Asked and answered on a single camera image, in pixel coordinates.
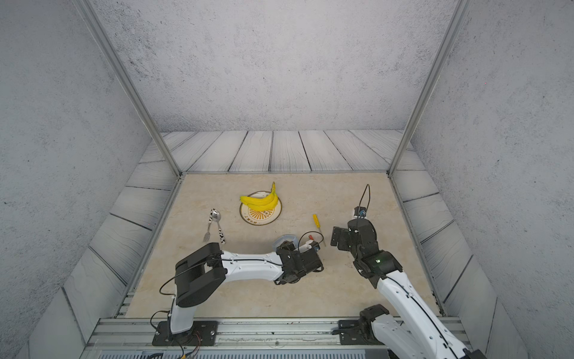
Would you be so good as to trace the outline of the yellow handled screwdriver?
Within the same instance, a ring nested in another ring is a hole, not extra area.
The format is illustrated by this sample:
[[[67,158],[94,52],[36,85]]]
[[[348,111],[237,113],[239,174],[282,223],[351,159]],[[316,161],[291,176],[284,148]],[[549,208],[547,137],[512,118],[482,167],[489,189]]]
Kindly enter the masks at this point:
[[[315,226],[317,228],[317,233],[319,236],[321,236],[321,239],[318,241],[318,243],[322,243],[322,242],[324,242],[324,234],[322,233],[321,223],[320,223],[318,216],[316,214],[313,214],[312,218],[313,218],[313,221],[314,221]]]

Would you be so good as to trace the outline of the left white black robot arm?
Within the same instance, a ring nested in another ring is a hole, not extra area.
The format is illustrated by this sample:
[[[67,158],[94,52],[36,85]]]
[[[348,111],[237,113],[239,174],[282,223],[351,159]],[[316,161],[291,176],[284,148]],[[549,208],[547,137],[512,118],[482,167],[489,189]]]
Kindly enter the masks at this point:
[[[301,243],[294,236],[281,236],[267,254],[237,254],[209,243],[180,260],[173,282],[176,292],[168,314],[171,335],[192,329],[197,308],[225,283],[265,280],[276,285],[295,284],[312,272],[324,270],[314,240]]]

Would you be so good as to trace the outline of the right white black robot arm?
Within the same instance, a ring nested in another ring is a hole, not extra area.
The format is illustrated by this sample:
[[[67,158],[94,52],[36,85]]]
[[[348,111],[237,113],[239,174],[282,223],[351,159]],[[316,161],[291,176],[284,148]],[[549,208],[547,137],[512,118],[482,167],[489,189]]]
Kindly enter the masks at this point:
[[[445,327],[411,284],[392,253],[379,249],[374,225],[356,217],[348,227],[334,227],[330,244],[351,252],[354,267],[396,309],[399,323],[383,305],[360,312],[355,322],[341,321],[332,332],[342,344],[353,340],[384,344],[391,358],[484,358],[469,350]]]

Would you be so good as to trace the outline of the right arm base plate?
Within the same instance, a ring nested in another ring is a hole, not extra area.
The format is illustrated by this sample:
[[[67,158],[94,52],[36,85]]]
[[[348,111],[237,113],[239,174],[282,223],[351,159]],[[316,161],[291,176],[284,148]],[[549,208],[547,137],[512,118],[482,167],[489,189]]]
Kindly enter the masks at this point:
[[[381,304],[373,305],[360,311],[358,320],[339,320],[338,327],[331,334],[339,337],[341,345],[385,345],[375,336],[372,324],[376,318],[389,315],[390,312]]]

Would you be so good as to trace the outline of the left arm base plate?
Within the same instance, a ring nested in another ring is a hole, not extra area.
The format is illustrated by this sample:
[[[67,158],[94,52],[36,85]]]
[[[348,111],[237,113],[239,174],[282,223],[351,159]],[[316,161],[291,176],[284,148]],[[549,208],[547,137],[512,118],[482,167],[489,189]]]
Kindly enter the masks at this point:
[[[217,321],[197,321],[191,329],[179,334],[170,332],[168,321],[157,325],[152,346],[214,346],[218,333]]]

